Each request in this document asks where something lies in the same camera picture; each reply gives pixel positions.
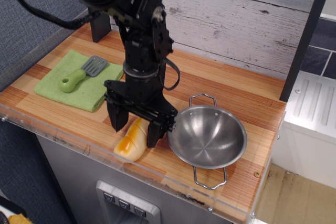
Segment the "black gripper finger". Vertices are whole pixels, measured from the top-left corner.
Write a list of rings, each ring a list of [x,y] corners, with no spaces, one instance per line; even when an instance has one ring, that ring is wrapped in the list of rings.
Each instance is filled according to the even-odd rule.
[[[161,139],[167,132],[168,127],[160,122],[150,122],[148,127],[147,147],[154,148],[159,139]]]
[[[116,132],[121,130],[128,122],[129,111],[127,104],[124,102],[117,103],[107,100],[107,110],[112,127]]]

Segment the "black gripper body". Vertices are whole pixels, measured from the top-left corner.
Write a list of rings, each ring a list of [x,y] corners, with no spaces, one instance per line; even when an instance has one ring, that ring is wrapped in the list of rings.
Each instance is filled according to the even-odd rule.
[[[129,113],[148,121],[165,124],[168,131],[175,126],[177,109],[163,96],[165,69],[145,78],[125,75],[125,82],[106,80],[105,99],[117,103],[126,103]]]

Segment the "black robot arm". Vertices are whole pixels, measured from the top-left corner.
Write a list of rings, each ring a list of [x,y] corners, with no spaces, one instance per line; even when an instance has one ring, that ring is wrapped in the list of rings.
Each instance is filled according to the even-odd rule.
[[[78,0],[111,16],[125,49],[124,81],[106,80],[112,127],[122,129],[133,113],[149,121],[147,146],[153,148],[173,129],[177,109],[164,97],[166,66],[173,39],[166,27],[162,0]]]

